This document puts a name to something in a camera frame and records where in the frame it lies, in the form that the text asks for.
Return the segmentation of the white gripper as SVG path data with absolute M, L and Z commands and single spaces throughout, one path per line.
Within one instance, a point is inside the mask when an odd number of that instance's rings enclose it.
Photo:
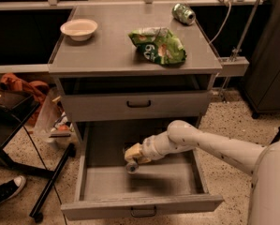
M 136 159 L 138 164 L 145 164 L 172 154 L 175 149 L 176 143 L 169 138 L 168 132 L 162 132 L 146 138 L 142 144 L 129 147 L 125 151 L 125 161 Z

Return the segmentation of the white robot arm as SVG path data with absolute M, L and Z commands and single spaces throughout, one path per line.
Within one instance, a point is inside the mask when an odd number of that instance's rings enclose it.
M 182 120 L 125 151 L 126 168 L 199 148 L 250 175 L 247 225 L 280 225 L 280 141 L 268 146 L 199 130 Z

